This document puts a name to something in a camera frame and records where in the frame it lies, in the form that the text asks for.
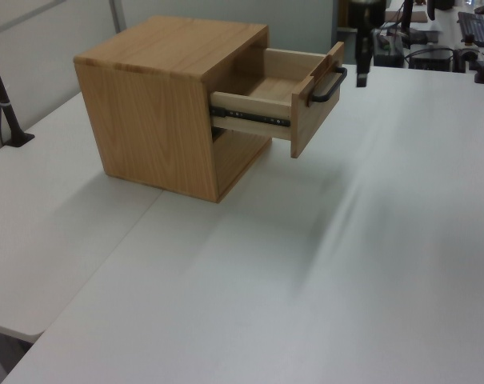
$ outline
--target cabinet side panel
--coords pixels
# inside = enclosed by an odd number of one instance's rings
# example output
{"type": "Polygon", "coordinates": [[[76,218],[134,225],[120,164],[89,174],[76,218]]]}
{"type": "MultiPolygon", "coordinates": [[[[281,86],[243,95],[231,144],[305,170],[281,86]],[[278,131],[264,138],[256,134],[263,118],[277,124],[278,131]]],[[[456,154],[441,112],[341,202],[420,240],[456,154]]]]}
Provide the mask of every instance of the cabinet side panel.
{"type": "Polygon", "coordinates": [[[214,142],[218,192],[225,196],[272,138],[226,130],[214,142]]]}
{"type": "Polygon", "coordinates": [[[108,175],[217,201],[200,82],[75,64],[108,175]]]}

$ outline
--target wood grain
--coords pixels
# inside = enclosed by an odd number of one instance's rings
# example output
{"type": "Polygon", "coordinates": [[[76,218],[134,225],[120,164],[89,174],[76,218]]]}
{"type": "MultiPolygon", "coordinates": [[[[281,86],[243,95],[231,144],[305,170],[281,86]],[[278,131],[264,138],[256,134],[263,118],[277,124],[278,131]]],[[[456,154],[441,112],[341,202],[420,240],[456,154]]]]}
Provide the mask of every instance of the wood grain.
{"type": "Polygon", "coordinates": [[[250,45],[268,42],[261,24],[156,16],[78,55],[78,64],[180,78],[208,78],[250,45]]]}
{"type": "Polygon", "coordinates": [[[75,66],[107,174],[217,201],[203,84],[75,66]]]}
{"type": "Polygon", "coordinates": [[[271,138],[227,130],[214,142],[220,199],[236,184],[255,159],[270,144],[271,138]]]}

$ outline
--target cabinet top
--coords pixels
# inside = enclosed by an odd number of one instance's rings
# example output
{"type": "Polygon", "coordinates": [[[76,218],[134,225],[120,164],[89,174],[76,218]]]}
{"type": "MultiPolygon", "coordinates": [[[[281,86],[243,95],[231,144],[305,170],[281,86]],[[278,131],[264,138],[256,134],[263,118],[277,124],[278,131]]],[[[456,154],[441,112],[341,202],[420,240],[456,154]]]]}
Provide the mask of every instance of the cabinet top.
{"type": "Polygon", "coordinates": [[[268,27],[154,16],[76,56],[74,62],[200,80],[249,45],[268,46],[268,27]]]}

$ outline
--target wooden drawer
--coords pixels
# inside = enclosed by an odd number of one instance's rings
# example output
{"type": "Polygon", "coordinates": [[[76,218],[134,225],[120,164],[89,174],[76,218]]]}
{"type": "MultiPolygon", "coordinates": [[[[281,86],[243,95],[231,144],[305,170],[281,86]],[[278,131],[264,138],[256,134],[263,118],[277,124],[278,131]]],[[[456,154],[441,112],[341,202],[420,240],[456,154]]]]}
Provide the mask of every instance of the wooden drawer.
{"type": "Polygon", "coordinates": [[[272,50],[268,33],[155,16],[77,55],[105,172],[219,202],[272,138],[299,156],[339,98],[313,95],[339,84],[342,44],[327,55],[272,50]]]}
{"type": "Polygon", "coordinates": [[[244,50],[210,93],[212,126],[289,140],[297,158],[339,100],[342,58],[342,43],[327,55],[244,50]]]}

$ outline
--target gray floor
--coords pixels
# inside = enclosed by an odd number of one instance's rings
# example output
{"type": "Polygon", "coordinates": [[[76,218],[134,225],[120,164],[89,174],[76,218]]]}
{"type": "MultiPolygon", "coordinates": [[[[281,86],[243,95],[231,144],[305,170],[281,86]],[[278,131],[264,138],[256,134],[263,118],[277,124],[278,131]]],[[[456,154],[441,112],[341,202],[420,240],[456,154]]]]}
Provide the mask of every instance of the gray floor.
{"type": "Polygon", "coordinates": [[[29,343],[0,334],[0,383],[18,364],[29,348],[29,343]]]}

